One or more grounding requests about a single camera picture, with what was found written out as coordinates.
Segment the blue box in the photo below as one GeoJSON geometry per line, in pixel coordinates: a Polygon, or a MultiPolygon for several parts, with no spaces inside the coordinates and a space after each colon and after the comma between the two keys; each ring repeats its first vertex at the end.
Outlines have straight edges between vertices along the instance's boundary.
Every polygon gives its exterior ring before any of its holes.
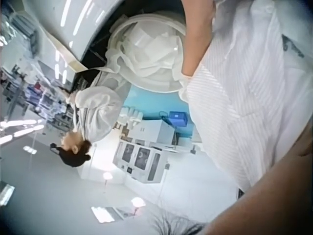
{"type": "Polygon", "coordinates": [[[188,123],[188,117],[185,112],[171,111],[168,119],[174,127],[186,127],[188,123]]]}

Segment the hair bun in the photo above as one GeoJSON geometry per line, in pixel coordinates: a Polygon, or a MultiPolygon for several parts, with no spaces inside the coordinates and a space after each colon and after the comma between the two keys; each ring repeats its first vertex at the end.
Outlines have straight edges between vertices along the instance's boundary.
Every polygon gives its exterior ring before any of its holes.
{"type": "Polygon", "coordinates": [[[89,154],[85,155],[85,161],[89,161],[91,159],[91,156],[89,154]]]}
{"type": "Polygon", "coordinates": [[[55,143],[51,143],[50,148],[57,148],[57,145],[55,143]]]}

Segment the white striped shirt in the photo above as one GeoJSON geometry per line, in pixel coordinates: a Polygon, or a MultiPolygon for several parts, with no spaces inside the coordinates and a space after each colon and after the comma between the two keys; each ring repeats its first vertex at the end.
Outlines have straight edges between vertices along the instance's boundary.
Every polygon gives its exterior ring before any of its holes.
{"type": "Polygon", "coordinates": [[[274,164],[280,138],[286,97],[280,24],[272,0],[227,1],[215,24],[187,86],[190,115],[206,153],[246,191],[274,164]]]}

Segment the white machine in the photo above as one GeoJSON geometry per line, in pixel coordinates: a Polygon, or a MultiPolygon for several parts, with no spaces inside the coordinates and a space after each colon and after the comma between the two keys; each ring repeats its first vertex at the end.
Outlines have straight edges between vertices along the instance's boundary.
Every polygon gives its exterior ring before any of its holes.
{"type": "Polygon", "coordinates": [[[127,137],[153,143],[172,144],[175,129],[163,120],[143,120],[129,131],[127,137]]]}
{"type": "Polygon", "coordinates": [[[160,149],[120,140],[113,163],[135,180],[152,184],[161,182],[167,158],[160,149]]]}

